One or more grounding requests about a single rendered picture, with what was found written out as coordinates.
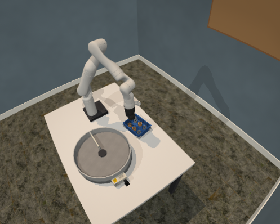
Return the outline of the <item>blue crate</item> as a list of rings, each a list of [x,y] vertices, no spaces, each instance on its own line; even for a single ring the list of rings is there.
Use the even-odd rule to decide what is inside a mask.
[[[133,135],[135,135],[138,139],[140,139],[144,134],[147,133],[147,131],[151,130],[151,124],[149,124],[146,120],[144,120],[143,118],[141,118],[140,116],[138,116],[136,113],[135,113],[135,116],[137,116],[137,123],[134,123],[134,120],[129,120],[127,119],[126,121],[124,121],[123,123],[123,126],[129,130]],[[142,122],[142,126],[138,126],[138,122]],[[128,126],[128,123],[131,123],[132,124],[132,127],[129,127]],[[146,129],[143,130],[143,125],[146,125]],[[136,131],[132,130],[133,127],[136,127]],[[141,133],[140,134],[137,134],[137,131],[138,130],[141,130]]]

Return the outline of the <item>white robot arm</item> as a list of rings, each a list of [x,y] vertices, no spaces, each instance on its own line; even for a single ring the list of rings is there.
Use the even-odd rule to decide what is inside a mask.
[[[82,101],[89,116],[94,116],[97,113],[90,83],[96,74],[99,63],[101,63],[111,73],[116,81],[124,81],[119,88],[124,102],[126,104],[134,102],[134,94],[131,91],[136,86],[135,82],[126,75],[115,62],[104,55],[106,49],[107,42],[104,39],[97,39],[88,44],[88,50],[92,56],[84,66],[81,82],[77,88],[77,93],[82,96]]]

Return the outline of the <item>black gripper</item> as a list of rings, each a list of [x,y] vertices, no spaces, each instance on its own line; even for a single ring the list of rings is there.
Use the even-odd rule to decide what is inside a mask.
[[[134,123],[137,122],[136,120],[137,116],[135,116],[135,105],[137,106],[141,105],[141,102],[136,97],[134,97],[134,102],[131,104],[126,104],[124,102],[124,109],[125,109],[126,116],[128,117],[129,120],[134,120]]]

